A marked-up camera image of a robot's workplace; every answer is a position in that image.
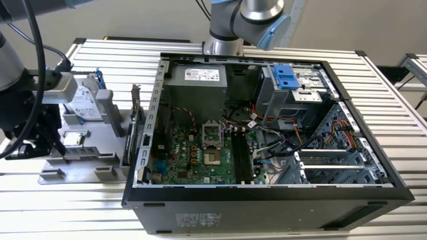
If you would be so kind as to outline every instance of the blue drive bay latch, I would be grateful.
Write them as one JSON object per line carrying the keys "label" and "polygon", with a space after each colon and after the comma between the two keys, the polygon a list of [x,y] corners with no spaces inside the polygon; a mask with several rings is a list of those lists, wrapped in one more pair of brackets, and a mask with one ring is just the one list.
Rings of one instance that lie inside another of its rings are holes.
{"label": "blue drive bay latch", "polygon": [[290,65],[274,65],[273,74],[279,83],[281,89],[299,89],[301,84],[298,79],[295,78],[294,71]]}

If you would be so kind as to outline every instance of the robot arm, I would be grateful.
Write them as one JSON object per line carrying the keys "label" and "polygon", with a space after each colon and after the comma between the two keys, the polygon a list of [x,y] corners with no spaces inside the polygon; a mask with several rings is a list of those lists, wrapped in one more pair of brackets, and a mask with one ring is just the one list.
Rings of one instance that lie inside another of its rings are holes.
{"label": "robot arm", "polygon": [[207,55],[239,56],[243,40],[269,51],[278,46],[290,27],[285,0],[211,0]]}

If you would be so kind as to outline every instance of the barcode sticker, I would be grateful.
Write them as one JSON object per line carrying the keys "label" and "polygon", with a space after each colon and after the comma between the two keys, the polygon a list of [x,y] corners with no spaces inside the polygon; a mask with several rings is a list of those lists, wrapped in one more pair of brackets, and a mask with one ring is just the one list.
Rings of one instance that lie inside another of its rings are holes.
{"label": "barcode sticker", "polygon": [[221,81],[221,70],[218,69],[186,69],[186,80],[191,81]]}
{"label": "barcode sticker", "polygon": [[247,124],[247,126],[249,126],[250,129],[254,128],[255,125],[257,125],[257,121],[251,121],[251,122]]}
{"label": "barcode sticker", "polygon": [[251,119],[255,120],[259,116],[257,115],[257,113],[254,112],[251,115]]}

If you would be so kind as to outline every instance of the ram slot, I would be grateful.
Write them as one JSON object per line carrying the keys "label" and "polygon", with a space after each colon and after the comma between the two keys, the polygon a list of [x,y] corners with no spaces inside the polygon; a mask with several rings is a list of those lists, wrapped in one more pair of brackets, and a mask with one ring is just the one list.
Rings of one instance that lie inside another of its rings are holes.
{"label": "ram slot", "polygon": [[234,171],[237,184],[251,183],[253,180],[253,165],[250,161],[250,151],[246,133],[237,131],[231,133]]}

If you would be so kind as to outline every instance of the open computer tower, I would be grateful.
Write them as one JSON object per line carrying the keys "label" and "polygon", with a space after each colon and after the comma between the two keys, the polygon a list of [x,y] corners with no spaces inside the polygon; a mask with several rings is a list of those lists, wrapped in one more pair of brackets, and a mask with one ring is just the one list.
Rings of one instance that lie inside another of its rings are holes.
{"label": "open computer tower", "polygon": [[162,54],[123,197],[150,234],[351,230],[413,200],[329,62]]}

